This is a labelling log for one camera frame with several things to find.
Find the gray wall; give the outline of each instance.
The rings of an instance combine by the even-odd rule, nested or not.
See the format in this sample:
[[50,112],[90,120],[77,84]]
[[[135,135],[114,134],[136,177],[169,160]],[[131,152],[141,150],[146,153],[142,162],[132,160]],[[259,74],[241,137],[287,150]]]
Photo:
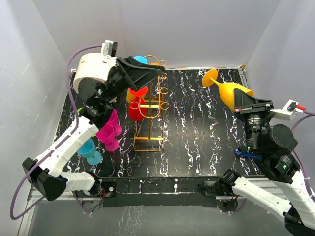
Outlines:
[[[272,99],[277,108],[293,99],[315,112],[314,11],[313,0],[283,0],[246,67],[255,96]],[[287,124],[293,126],[300,117]],[[313,189],[314,121],[314,118],[307,119],[295,133],[299,142],[296,150],[307,166]]]
[[[17,234],[11,198],[22,162],[51,144],[65,100],[65,61],[31,0],[0,0],[0,235]],[[30,185],[18,196],[25,209]]]
[[201,206],[126,206],[83,215],[76,201],[44,201],[28,236],[290,236],[273,215],[247,202],[229,217]]
[[280,0],[33,0],[63,57],[117,40],[168,68],[247,64]]

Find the metal frame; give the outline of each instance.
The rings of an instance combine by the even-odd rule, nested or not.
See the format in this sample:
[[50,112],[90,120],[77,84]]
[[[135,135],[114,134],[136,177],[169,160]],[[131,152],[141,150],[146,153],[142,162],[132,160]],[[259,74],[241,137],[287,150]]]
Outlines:
[[[211,69],[212,67],[185,67],[185,68],[172,68],[168,70],[174,70],[174,69]],[[241,67],[216,67],[217,69],[238,69],[242,84],[246,87],[248,87],[247,80],[244,74],[244,71]],[[180,200],[180,197],[189,196],[189,198],[184,199],[183,202],[178,201],[178,204],[180,205],[191,205],[192,202],[189,201],[191,197],[197,198],[199,201],[194,201],[195,205],[204,205],[205,207],[214,207],[211,206],[211,201],[213,202],[213,199],[219,200],[219,199],[230,199],[229,196],[215,196],[215,195],[209,195],[209,196],[203,196],[199,192],[196,192],[196,186],[199,183],[203,183],[204,181],[216,181],[219,177],[212,177],[212,176],[203,176],[203,177],[102,177],[102,182],[114,182],[117,186],[118,194],[115,198],[108,198],[105,202],[110,203],[110,199],[114,200],[118,196],[124,197],[124,199],[131,199],[131,201],[124,202],[124,206],[128,206],[128,204],[139,204],[139,201],[137,199],[139,198],[149,198],[150,202],[152,202],[153,206],[154,201],[152,201],[153,197],[163,197],[168,196],[165,198],[165,203],[169,202],[170,198],[175,199],[176,201]],[[263,176],[247,176],[246,179],[248,179],[250,182],[255,184],[258,187],[263,188],[269,193],[272,193],[280,198],[285,198],[286,196],[284,193],[269,179],[263,177]],[[40,192],[38,192],[35,188],[31,188],[29,196],[28,196],[28,202],[27,206],[31,206],[35,201],[37,201],[39,198],[41,198],[42,195]],[[99,201],[99,197],[90,197],[85,195],[83,192],[79,192],[79,199],[82,201]],[[72,200],[75,201],[73,198],[72,192],[64,192],[57,200]],[[116,202],[110,203],[108,206],[105,204],[103,207],[114,207],[119,206]],[[18,231],[17,236],[27,236],[32,218],[34,216],[35,207],[32,208],[28,213],[24,215],[22,218],[22,222],[20,225],[20,229]]]

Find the white wall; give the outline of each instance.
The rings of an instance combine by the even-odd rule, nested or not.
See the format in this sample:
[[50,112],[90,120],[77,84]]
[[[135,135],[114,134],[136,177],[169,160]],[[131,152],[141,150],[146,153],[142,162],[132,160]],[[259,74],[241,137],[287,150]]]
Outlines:
[[[17,234],[22,162],[51,144],[65,100],[65,61],[31,0],[0,0],[0,235]],[[25,209],[27,183],[15,215]]]
[[[282,0],[246,67],[256,97],[272,99],[277,108],[293,99],[315,112],[314,12],[313,0]],[[307,166],[313,188],[314,122],[314,118],[307,119],[295,133],[299,142],[296,150]]]
[[168,68],[247,64],[280,0],[33,0],[65,59],[105,39]]

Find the black marble table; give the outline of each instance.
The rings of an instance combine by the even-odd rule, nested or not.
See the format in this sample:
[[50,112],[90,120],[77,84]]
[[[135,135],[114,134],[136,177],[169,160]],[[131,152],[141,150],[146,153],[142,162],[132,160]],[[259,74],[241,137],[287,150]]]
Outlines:
[[[126,92],[117,99],[116,109],[123,131],[117,139],[120,147],[107,152],[97,137],[92,137],[102,161],[91,166],[85,158],[75,154],[64,171],[93,171],[100,177],[186,177],[221,176],[228,168],[243,175],[260,175],[251,159],[234,156],[234,149],[244,143],[242,123],[220,99],[218,87],[204,88],[201,79],[207,70],[169,70],[163,85],[169,88],[165,100],[165,151],[135,152],[133,137],[135,122],[127,116]],[[241,83],[237,69],[220,69],[219,82]],[[74,112],[67,96],[56,138],[74,120]],[[140,133],[147,131],[147,119]],[[152,123],[153,134],[161,133],[161,119]]]

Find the green object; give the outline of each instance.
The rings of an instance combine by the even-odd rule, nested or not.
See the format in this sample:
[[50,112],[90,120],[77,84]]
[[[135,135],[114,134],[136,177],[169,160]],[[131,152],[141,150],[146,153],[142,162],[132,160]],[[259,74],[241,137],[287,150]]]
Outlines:
[[83,107],[80,107],[78,110],[77,110],[77,112],[78,112],[78,114],[80,114],[80,111],[82,110],[82,108]]

